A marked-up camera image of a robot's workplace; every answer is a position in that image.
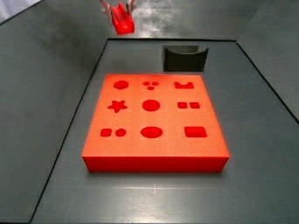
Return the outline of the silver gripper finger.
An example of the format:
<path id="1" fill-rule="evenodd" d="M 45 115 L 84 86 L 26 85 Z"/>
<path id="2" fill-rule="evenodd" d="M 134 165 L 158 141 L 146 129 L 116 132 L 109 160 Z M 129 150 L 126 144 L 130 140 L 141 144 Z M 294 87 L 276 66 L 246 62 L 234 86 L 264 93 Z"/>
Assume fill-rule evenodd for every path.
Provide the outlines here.
<path id="1" fill-rule="evenodd" d="M 134 2 L 136 2 L 136 0 L 126 0 L 125 6 L 129 11 L 132 11 L 134 9 Z"/>
<path id="2" fill-rule="evenodd" d="M 109 14 L 110 12 L 110 5 L 105 0 L 98 0 L 100 4 L 101 4 L 101 10 L 104 13 Z"/>

